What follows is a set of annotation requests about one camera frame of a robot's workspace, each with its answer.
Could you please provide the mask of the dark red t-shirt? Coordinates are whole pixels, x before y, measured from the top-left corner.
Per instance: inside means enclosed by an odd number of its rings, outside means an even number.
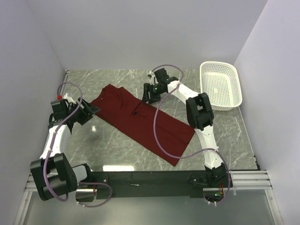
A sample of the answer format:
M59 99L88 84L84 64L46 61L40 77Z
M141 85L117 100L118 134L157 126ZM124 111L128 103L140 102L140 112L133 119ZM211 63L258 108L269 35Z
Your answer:
M153 132L155 107L137 99L125 88L117 88L111 84L104 87L91 104L100 108L96 113L99 118L171 165L177 165L179 159L166 155L155 141ZM194 129L186 123L163 111L158 112L157 136L168 153L181 157L194 133Z

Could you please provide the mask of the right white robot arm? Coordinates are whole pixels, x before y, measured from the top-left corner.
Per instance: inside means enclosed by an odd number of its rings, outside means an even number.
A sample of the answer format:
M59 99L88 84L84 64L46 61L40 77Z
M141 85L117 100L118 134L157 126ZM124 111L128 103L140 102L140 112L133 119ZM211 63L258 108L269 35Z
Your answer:
M168 156L175 159L185 159L203 153L207 184L211 187L219 187L226 177L228 188L231 187L229 166L218 151L214 137L213 120L214 113L206 93L198 93L191 90L182 80L170 77L163 66L159 66L148 73L150 82L143 85L144 93L142 101L145 103L159 102L161 105L170 95L175 96L186 106L187 121L199 138L202 149L185 157L177 157L168 153L160 144L157 135L157 118L160 107L156 109L153 121L154 138L158 147Z

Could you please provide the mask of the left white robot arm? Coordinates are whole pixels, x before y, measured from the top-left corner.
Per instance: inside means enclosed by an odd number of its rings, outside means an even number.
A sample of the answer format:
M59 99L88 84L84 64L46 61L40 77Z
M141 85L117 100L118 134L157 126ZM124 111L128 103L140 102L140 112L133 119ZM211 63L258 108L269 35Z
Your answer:
M89 188L94 182L87 164L72 167L64 154L75 123L84 125L99 112L99 108L79 98L70 102L60 98L51 102L48 137L40 159L31 162L30 171L37 192L43 201L76 191L78 185Z

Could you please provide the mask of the white perforated plastic basket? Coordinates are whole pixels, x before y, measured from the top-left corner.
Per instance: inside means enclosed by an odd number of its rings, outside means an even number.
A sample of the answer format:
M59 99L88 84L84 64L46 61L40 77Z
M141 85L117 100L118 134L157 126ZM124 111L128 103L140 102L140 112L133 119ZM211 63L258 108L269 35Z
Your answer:
M242 103L238 72L229 63L203 62L200 65L200 90L209 96L213 110L229 111Z

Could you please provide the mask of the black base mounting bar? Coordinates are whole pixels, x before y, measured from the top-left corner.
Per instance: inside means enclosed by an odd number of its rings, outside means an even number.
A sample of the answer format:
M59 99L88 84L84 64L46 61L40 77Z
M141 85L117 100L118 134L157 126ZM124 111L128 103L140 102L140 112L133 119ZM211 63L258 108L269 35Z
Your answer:
M232 187L227 172L200 171L91 172L83 182L104 183L112 198L189 196L203 198L205 188Z

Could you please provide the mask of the aluminium frame rail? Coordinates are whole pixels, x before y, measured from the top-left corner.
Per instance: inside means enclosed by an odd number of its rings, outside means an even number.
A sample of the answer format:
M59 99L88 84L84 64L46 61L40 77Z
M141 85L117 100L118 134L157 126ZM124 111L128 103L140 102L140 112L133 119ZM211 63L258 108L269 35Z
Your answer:
M209 197L219 204L233 190L271 189L264 171L230 171L213 134L214 114L206 93L192 91L181 79L170 77L164 66L148 74L143 98L111 85L91 103L58 96L52 101L49 134L43 154L30 165L42 200L62 202L80 186L91 188L97 199L112 197ZM205 169L196 171L97 172L87 164L71 166L63 150L75 123L93 115L103 118L147 149L175 165L192 134L197 134L205 157Z

